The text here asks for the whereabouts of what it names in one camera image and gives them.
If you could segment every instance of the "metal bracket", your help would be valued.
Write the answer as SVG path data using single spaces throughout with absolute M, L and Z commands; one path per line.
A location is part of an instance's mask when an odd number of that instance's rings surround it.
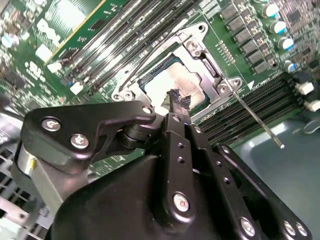
M 155 60 L 174 43 L 178 43 L 179 47 L 168 53 L 160 62 L 170 56 L 176 56 L 182 61 L 183 65 L 190 73 L 196 73 L 201 78 L 200 87 L 210 99 L 211 105 L 208 108 L 212 110 L 227 102 L 231 97 L 228 95 L 230 92 L 227 90 L 224 91 L 224 81 L 229 81 L 229 83 L 234 86 L 234 91 L 237 91 L 241 87 L 243 80 L 240 77 L 232 79 L 227 79 L 225 77 L 222 69 L 211 56 L 204 44 L 204 38 L 207 32 L 208 25 L 205 22 L 199 22 L 180 30 L 149 58 L 144 64 L 144 67 Z M 143 77 L 153 71 L 156 67 L 157 64 L 142 74 L 140 79 L 143 79 Z M 119 92 L 119 86 L 121 85 L 122 81 L 119 81 L 112 93 L 112 99 L 115 102 L 140 100 L 151 104 L 151 99 L 140 88 L 136 80 L 134 82 L 129 82 L 127 86 Z

